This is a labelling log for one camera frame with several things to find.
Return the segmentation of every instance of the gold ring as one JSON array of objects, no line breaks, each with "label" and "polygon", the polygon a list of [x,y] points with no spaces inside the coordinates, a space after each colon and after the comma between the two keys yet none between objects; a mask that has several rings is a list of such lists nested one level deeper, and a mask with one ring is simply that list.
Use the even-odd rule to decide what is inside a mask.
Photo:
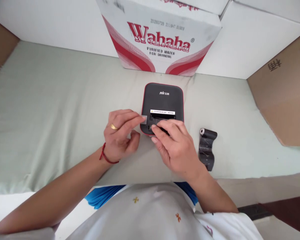
[{"label": "gold ring", "polygon": [[118,128],[115,127],[113,124],[111,124],[110,127],[111,127],[113,130],[118,130]]}]

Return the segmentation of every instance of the printer slot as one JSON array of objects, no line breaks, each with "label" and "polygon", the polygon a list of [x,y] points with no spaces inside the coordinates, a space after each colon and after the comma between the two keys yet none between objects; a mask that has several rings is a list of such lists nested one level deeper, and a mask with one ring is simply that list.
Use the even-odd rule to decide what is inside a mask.
[{"label": "printer slot", "polygon": [[161,113],[150,113],[150,120],[168,120],[168,119],[176,119],[176,115],[161,114]]}]

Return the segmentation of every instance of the red string bracelet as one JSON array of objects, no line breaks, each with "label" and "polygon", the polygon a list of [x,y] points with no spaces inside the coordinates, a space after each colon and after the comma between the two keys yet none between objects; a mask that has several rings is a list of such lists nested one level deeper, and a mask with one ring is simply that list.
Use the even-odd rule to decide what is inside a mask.
[{"label": "red string bracelet", "polygon": [[106,147],[106,143],[104,143],[103,144],[103,146],[102,146],[102,151],[101,151],[101,155],[100,155],[100,158],[99,158],[99,160],[101,160],[101,158],[103,157],[108,163],[111,163],[111,164],[116,164],[116,163],[118,163],[118,162],[110,162],[109,161],[109,159],[106,157],[106,155],[104,154],[104,152],[103,152],[103,150],[104,150],[104,148]]}]

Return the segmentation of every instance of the black ribbon roll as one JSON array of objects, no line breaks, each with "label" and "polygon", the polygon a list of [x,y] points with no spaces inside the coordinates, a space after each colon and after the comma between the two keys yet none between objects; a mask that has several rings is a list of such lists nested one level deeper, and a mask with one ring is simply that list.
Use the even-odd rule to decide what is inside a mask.
[{"label": "black ribbon roll", "polygon": [[214,164],[212,144],[213,141],[217,138],[218,134],[214,131],[201,128],[200,135],[201,137],[199,142],[199,160],[206,166],[208,171],[212,171]]}]

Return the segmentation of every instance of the white t-shirt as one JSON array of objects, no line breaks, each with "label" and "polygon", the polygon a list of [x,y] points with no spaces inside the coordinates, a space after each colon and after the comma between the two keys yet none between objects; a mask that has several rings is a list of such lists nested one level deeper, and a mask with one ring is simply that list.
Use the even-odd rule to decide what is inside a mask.
[{"label": "white t-shirt", "polygon": [[[2,239],[54,239],[51,228]],[[68,238],[78,239],[262,239],[243,213],[194,212],[190,198],[174,183],[125,186]]]}]

